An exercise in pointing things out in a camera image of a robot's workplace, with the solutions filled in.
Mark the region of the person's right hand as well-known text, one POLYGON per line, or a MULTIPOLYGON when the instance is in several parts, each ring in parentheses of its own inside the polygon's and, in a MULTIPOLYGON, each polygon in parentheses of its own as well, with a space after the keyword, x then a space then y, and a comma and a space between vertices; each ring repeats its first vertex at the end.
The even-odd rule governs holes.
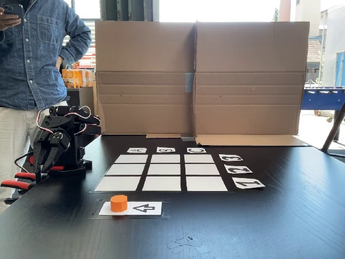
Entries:
POLYGON ((18 15, 5 14, 4 9, 0 8, 0 30, 4 31, 9 27, 19 25, 21 18, 18 15))

